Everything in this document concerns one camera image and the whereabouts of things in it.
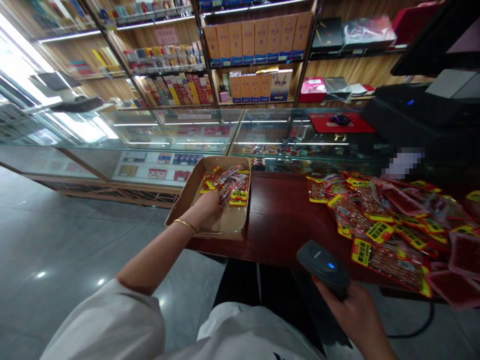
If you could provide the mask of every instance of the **computer mouse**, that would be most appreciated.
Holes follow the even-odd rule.
[[[333,114],[330,116],[330,121],[340,126],[348,126],[350,124],[350,118],[342,113]]]

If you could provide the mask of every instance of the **computer monitor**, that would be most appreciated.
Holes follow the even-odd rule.
[[[447,0],[393,66],[395,76],[436,76],[480,66],[480,1]]]

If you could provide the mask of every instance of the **red box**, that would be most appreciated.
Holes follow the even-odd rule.
[[[299,103],[321,103],[327,96],[324,80],[321,77],[306,77],[301,85]]]

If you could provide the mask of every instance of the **tan box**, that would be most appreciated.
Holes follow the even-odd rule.
[[[221,166],[223,170],[228,170],[232,166],[241,165],[244,170],[252,170],[250,161],[247,157],[239,156],[206,156],[203,157],[193,168],[190,177],[186,181],[185,187],[181,191],[175,205],[170,210],[170,214],[165,221],[165,225],[171,225],[175,219],[181,217],[193,204],[197,202],[202,187],[205,173],[213,173],[216,166]],[[245,223],[247,221],[247,206],[236,207],[226,204],[223,211],[205,220],[201,225],[197,238],[214,238],[225,240],[244,240],[246,236]]]
[[[230,53],[231,63],[233,65],[241,65],[244,63],[242,56],[242,23],[231,22],[228,24],[228,33],[230,35]]]
[[[231,100],[234,104],[242,102],[242,88],[240,86],[240,76],[230,76]]]
[[[216,38],[218,39],[218,48],[220,50],[221,64],[231,65],[232,55],[230,52],[230,33],[228,24],[216,26]]]
[[[250,74],[240,75],[241,102],[250,102]]]
[[[260,102],[260,75],[250,74],[250,102]]]
[[[243,63],[253,63],[255,59],[255,20],[241,22],[241,44]]]
[[[217,27],[215,25],[205,26],[203,28],[205,32],[206,44],[208,46],[208,53],[210,54],[210,59],[212,64],[220,65],[220,49],[219,42],[217,40]]]
[[[312,22],[311,12],[301,12],[296,18],[295,39],[292,46],[292,59],[302,59],[307,40],[309,39],[310,24]]]
[[[267,50],[269,42],[269,20],[255,20],[255,62],[267,61]]]
[[[266,49],[268,61],[278,61],[280,41],[282,38],[282,16],[268,19],[268,45]]]
[[[272,74],[257,74],[260,77],[260,102],[268,103],[270,101],[270,87],[272,85]]]
[[[279,60],[292,58],[292,47],[297,27],[297,14],[284,16],[281,22],[280,54]]]

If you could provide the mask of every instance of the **red mouse pad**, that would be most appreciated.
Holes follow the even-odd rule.
[[[320,134],[325,133],[376,133],[375,129],[371,127],[360,115],[356,112],[342,112],[350,118],[350,123],[347,126],[341,126],[330,121],[332,115],[337,112],[330,113],[311,113],[308,114],[315,131]]]

